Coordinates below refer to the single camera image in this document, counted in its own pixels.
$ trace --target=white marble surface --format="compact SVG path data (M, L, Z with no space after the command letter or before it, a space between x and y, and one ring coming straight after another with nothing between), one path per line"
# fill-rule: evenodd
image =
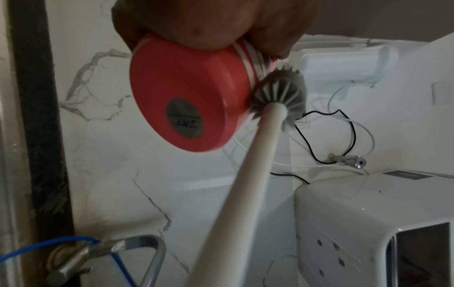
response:
M152 130L131 94L131 54L112 27L113 3L47 1L76 232L100 239L161 236L168 249L157 286L183 286L244 151L230 142L215 152L184 152ZM287 135L278 160L290 161ZM140 281L153 254L121 255ZM292 181L273 178L245 286L296 287L295 255ZM126 286L110 258L90 265L84 286Z

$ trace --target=red lid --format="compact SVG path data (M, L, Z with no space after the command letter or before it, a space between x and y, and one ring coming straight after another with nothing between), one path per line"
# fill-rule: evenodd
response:
M248 116L251 82L233 46L205 52L150 35L134 51L130 78L148 123L184 150L221 148Z

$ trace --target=white appliance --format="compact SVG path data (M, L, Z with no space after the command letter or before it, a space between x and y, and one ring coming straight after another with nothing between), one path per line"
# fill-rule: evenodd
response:
M454 178L407 171L302 185L297 257L311 287L448 287Z

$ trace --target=white rod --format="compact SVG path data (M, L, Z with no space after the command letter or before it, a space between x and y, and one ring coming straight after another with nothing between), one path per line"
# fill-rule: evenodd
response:
M186 287L240 287L287 108L268 104Z

